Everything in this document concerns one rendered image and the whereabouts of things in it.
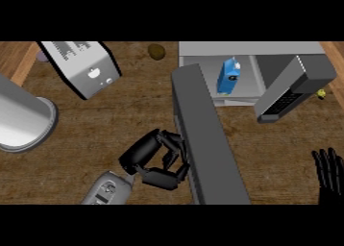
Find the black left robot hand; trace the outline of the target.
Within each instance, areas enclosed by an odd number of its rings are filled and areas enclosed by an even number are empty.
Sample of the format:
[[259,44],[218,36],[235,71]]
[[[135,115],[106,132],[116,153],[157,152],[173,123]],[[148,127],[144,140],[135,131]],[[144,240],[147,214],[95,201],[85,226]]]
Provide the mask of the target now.
[[[163,157],[164,168],[147,168],[145,165],[163,146],[169,148],[169,152]],[[153,130],[129,148],[119,161],[131,175],[141,174],[142,182],[147,185],[164,190],[178,189],[191,167],[182,136],[167,130]]]

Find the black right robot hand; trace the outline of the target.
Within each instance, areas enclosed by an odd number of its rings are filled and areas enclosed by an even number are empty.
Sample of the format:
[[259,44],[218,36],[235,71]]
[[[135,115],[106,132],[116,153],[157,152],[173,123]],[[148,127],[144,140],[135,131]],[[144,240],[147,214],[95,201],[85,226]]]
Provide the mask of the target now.
[[312,152],[321,182],[319,204],[344,206],[344,159],[332,148]]

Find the silver toaster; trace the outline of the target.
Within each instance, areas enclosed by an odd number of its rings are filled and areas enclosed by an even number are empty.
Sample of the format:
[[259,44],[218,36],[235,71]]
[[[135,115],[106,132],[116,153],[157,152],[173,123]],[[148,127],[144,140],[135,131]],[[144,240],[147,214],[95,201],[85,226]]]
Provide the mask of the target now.
[[101,41],[39,41],[44,54],[83,100],[89,100],[123,76],[113,52]]

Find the grey microwave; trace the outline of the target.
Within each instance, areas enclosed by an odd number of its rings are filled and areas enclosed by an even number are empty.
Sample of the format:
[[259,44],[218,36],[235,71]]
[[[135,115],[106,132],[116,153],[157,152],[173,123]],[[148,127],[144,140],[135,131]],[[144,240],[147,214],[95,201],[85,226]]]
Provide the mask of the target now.
[[[223,62],[237,58],[241,78],[231,95],[218,93]],[[275,123],[337,77],[316,41],[182,41],[179,67],[198,64],[215,107],[253,106],[260,123]]]

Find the silver cylindrical appliance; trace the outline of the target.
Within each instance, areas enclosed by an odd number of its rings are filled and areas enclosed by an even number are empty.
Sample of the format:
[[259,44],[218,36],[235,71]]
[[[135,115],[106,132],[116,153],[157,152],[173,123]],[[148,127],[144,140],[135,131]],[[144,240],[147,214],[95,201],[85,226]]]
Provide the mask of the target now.
[[47,141],[57,125],[57,104],[36,97],[0,74],[0,150],[30,151]]

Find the dark grey microwave door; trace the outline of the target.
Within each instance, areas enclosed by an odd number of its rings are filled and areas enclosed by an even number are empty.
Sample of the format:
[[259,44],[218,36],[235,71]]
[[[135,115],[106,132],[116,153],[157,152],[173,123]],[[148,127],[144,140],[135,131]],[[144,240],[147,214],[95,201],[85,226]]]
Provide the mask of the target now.
[[198,64],[172,73],[175,124],[187,145],[190,184],[198,205],[250,205],[248,190]]

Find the blue milk carton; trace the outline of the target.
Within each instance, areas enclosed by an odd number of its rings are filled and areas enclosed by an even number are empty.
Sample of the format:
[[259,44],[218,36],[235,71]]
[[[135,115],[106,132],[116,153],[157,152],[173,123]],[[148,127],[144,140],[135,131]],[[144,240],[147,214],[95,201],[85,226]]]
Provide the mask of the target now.
[[241,78],[241,68],[243,66],[237,58],[231,58],[223,62],[216,86],[219,94],[232,94]]

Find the brown potato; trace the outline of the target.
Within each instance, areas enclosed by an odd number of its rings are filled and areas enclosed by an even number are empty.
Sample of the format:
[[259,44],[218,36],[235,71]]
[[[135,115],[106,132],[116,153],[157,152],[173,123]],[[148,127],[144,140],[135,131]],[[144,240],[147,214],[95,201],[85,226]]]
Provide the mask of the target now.
[[160,44],[157,44],[157,43],[153,43],[148,46],[148,54],[150,54],[150,57],[156,61],[160,61],[166,57],[166,55],[167,55],[167,51],[166,51],[164,46],[160,45]]

